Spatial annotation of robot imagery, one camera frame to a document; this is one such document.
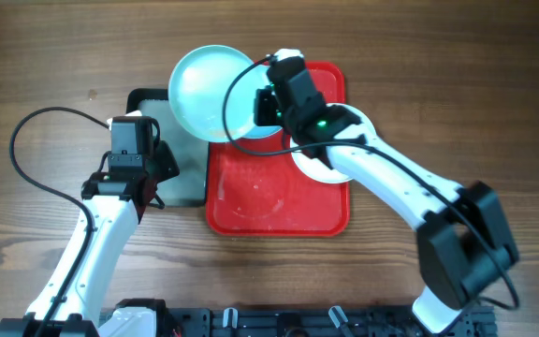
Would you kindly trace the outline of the white plate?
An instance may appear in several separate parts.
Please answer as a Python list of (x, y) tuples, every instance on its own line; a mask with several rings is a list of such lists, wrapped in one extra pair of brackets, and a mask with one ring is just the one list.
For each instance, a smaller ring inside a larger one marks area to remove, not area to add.
[[(348, 110), (352, 111), (361, 119), (361, 123), (365, 125), (373, 135), (376, 135), (376, 129), (371, 122), (371, 120), (359, 109), (346, 105), (343, 103), (328, 103), (329, 106), (343, 106)], [(304, 173), (309, 178), (320, 182), (320, 183), (347, 183), (351, 181), (351, 178), (345, 174), (340, 173), (338, 170), (329, 168), (324, 165), (319, 159), (311, 159), (305, 154), (299, 152), (293, 152), (291, 154), (292, 159), (299, 168), (299, 170)]]

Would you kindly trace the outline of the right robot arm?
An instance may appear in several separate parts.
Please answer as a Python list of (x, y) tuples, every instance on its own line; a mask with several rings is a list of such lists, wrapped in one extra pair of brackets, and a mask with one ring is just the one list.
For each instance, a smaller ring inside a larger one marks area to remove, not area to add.
[(507, 272), (519, 252), (498, 195), (488, 185), (463, 187), (420, 167), (385, 143), (360, 110), (328, 103), (316, 89), (257, 90), (255, 123), (281, 127), (297, 151), (361, 183), (415, 232), (425, 288), (412, 313), (424, 329), (449, 330), (497, 280), (509, 289), (510, 309), (518, 308)]

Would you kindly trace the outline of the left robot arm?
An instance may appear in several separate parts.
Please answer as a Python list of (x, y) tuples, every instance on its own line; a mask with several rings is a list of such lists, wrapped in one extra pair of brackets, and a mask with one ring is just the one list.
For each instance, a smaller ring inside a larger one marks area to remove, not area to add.
[[(77, 226), (49, 282), (21, 318), (0, 321), (0, 336), (177, 336), (181, 328), (163, 300), (122, 300), (107, 321), (102, 302), (128, 239), (156, 197), (158, 183), (179, 170), (166, 142), (151, 154), (107, 154), (109, 171), (83, 187)], [(144, 168), (120, 165), (143, 159)]]

